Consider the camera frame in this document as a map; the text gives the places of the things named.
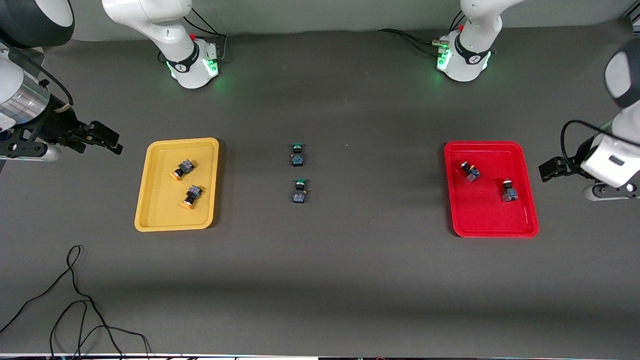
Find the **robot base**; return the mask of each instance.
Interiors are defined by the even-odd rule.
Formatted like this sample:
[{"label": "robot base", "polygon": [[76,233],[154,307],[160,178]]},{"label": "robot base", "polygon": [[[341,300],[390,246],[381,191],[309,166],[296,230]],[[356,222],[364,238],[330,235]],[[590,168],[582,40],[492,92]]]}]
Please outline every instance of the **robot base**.
[{"label": "robot base", "polygon": [[177,72],[169,66],[171,76],[187,89],[197,89],[205,86],[218,75],[218,50],[216,44],[210,44],[202,39],[194,43],[199,47],[200,57],[187,72]]},{"label": "robot base", "polygon": [[451,79],[466,83],[467,81],[472,81],[477,78],[480,72],[486,69],[486,64],[489,61],[491,52],[489,52],[483,60],[479,59],[480,61],[478,61],[477,64],[467,64],[465,58],[458,53],[456,47],[453,46],[459,34],[460,32],[455,30],[440,37],[440,40],[448,41],[450,46],[441,53],[436,67]]}]

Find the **white robot link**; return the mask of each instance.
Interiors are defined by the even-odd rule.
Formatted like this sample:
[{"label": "white robot link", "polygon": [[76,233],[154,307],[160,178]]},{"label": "white robot link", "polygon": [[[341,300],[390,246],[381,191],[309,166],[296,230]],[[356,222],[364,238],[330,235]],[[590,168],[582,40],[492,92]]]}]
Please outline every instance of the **white robot link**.
[{"label": "white robot link", "polygon": [[149,37],[184,88],[200,88],[218,75],[216,45],[192,39],[178,21],[191,12],[191,0],[102,0],[102,7],[111,20]]},{"label": "white robot link", "polygon": [[[63,45],[74,26],[68,0],[0,0],[0,160],[53,161],[60,156],[55,145],[77,152],[84,152],[86,144],[122,152],[118,133],[98,121],[80,122],[64,86],[17,50]],[[46,73],[67,102],[47,90],[48,80],[39,81],[14,60]]]},{"label": "white robot link", "polygon": [[460,0],[467,17],[463,30],[440,37],[437,69],[455,81],[472,81],[487,66],[491,46],[502,30],[500,14],[525,0]]},{"label": "white robot link", "polygon": [[[540,165],[540,176],[544,182],[574,174],[594,179],[595,184],[583,191],[589,200],[635,199],[640,196],[640,38],[616,51],[607,63],[604,80],[622,110],[600,129],[581,120],[567,122],[561,132],[563,155]],[[569,158],[564,132],[573,123],[588,126],[597,134]]]}]

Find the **gray wall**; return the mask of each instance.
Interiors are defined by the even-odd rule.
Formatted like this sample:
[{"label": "gray wall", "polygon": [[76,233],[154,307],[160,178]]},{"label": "gray wall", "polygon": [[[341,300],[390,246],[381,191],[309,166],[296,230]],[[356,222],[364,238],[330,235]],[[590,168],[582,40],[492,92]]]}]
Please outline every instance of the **gray wall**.
[{"label": "gray wall", "polygon": [[[590,25],[619,17],[634,0],[528,0],[504,13],[507,27]],[[74,39],[143,38],[113,23],[100,0],[71,0]],[[457,0],[194,0],[218,31],[299,33],[322,30],[443,29],[460,10]],[[193,14],[189,18],[198,20]]]}]

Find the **silver metal cylinder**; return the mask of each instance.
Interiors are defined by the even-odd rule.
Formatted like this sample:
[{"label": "silver metal cylinder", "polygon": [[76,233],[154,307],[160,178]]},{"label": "silver metal cylinder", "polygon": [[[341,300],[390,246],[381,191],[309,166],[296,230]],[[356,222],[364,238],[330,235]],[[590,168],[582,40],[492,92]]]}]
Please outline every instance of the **silver metal cylinder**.
[{"label": "silver metal cylinder", "polygon": [[24,124],[38,116],[49,103],[51,94],[38,84],[38,80],[26,71],[22,71],[22,85],[7,101],[0,104],[0,119],[9,117],[16,124]]}]

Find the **cable connector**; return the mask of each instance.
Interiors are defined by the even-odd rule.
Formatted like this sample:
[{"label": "cable connector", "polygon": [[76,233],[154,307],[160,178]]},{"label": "cable connector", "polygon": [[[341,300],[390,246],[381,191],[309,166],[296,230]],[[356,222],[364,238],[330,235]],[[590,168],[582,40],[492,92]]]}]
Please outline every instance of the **cable connector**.
[{"label": "cable connector", "polygon": [[431,45],[435,46],[435,47],[441,47],[443,49],[448,49],[449,48],[449,42],[446,40],[432,40],[431,41]]}]

